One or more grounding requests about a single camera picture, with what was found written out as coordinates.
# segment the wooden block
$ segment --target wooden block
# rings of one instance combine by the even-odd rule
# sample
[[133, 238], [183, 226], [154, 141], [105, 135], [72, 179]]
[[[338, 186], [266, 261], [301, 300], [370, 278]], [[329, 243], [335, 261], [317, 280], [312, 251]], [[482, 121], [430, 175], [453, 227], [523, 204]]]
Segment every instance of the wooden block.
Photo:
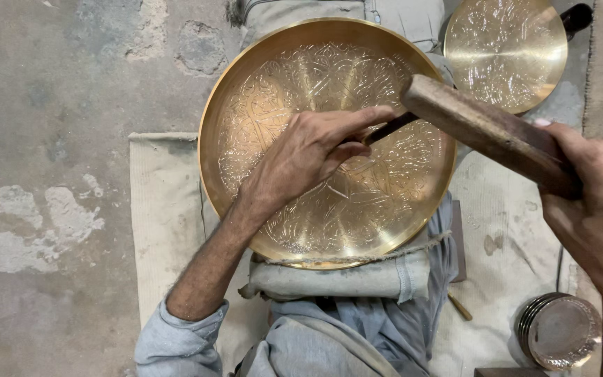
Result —
[[581, 196], [581, 180], [548, 132], [421, 74], [414, 74], [401, 102], [416, 116], [552, 193], [568, 199]]
[[537, 368], [476, 368], [474, 377], [548, 377]]
[[462, 232], [462, 208], [460, 201], [453, 201], [453, 222], [450, 223], [450, 231], [457, 245], [457, 277], [451, 282], [462, 282], [467, 280], [467, 264], [464, 257], [464, 232]]

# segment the fingernail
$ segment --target fingernail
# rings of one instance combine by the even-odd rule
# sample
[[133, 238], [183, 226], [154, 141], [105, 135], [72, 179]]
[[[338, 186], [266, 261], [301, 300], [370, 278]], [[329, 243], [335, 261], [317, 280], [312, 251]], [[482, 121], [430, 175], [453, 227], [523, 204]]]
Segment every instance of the fingernail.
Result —
[[538, 126], [540, 126], [540, 127], [545, 127], [545, 126], [547, 126], [547, 125], [550, 125], [550, 124], [551, 124], [551, 122], [550, 122], [550, 121], [547, 121], [547, 120], [546, 120], [546, 119], [544, 119], [544, 118], [537, 118], [537, 120], [535, 120], [535, 121], [534, 121], [534, 124], [535, 124], [535, 125], [538, 125]]

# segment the dark handle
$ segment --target dark handle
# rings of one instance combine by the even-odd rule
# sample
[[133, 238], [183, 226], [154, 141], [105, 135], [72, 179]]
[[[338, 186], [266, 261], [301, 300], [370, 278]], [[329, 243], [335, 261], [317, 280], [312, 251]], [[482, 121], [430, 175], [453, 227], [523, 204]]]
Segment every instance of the dark handle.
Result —
[[564, 30], [567, 32], [567, 42], [572, 40], [577, 32], [590, 26], [593, 13], [594, 11], [590, 5], [580, 3], [559, 15]]
[[379, 141], [380, 139], [383, 139], [385, 136], [388, 136], [389, 134], [399, 130], [400, 128], [404, 127], [405, 125], [407, 125], [413, 121], [417, 121], [418, 119], [420, 119], [420, 118], [415, 116], [415, 114], [413, 114], [410, 111], [407, 111], [406, 113], [387, 122], [381, 128], [377, 129], [376, 131], [369, 133], [362, 140], [362, 143], [365, 146], [370, 146], [374, 142]]

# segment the concrete floor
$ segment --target concrete floor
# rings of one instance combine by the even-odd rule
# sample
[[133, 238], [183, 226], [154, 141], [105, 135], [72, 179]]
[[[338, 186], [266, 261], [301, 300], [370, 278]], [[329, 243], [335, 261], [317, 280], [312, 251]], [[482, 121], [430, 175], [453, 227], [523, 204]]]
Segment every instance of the concrete floor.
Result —
[[[127, 135], [197, 131], [238, 53], [223, 13], [220, 1], [0, 1], [0, 376], [135, 375]], [[584, 33], [539, 115], [580, 126], [582, 104], [554, 101], [583, 98]]]

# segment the brass plate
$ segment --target brass plate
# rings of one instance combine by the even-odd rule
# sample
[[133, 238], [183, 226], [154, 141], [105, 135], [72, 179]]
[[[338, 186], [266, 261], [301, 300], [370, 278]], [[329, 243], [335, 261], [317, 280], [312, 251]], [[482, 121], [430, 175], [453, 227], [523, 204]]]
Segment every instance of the brass plate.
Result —
[[[403, 110], [404, 78], [441, 79], [413, 44], [373, 23], [341, 17], [281, 28], [244, 50], [208, 99], [199, 132], [202, 182], [219, 216], [293, 113]], [[424, 121], [347, 161], [329, 180], [277, 213], [250, 247], [269, 259], [382, 255], [409, 240], [445, 194], [454, 139]], [[361, 264], [292, 263], [315, 270]]]
[[464, 0], [448, 21], [444, 55], [457, 89], [518, 114], [555, 89], [567, 37], [548, 0]]

